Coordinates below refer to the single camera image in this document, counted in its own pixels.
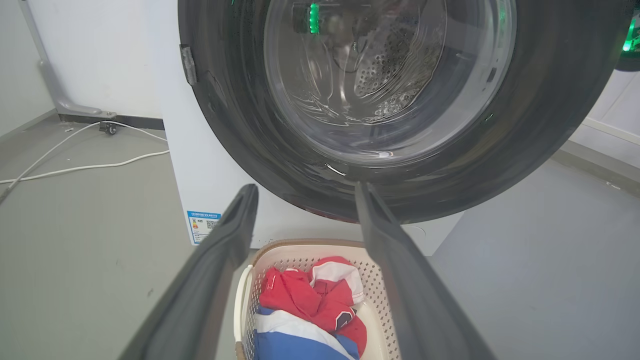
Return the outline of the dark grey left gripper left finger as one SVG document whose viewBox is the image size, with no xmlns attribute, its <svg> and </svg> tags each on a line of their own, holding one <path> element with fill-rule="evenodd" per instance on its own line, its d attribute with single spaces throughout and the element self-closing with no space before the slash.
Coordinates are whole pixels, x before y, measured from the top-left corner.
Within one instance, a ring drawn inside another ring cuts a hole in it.
<svg viewBox="0 0 640 360">
<path fill-rule="evenodd" d="M 199 244 L 119 356 L 212 360 L 234 272 L 249 257 L 259 191 L 246 184 Z"/>
</svg>

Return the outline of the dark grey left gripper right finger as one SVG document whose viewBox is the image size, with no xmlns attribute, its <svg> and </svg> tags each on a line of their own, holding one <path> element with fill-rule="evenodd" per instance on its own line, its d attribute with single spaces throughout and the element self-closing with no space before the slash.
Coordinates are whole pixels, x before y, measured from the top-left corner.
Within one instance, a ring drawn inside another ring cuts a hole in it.
<svg viewBox="0 0 640 360">
<path fill-rule="evenodd" d="M 355 202 L 366 251 L 382 272 L 404 360 L 493 360 L 495 355 L 373 185 Z"/>
</svg>

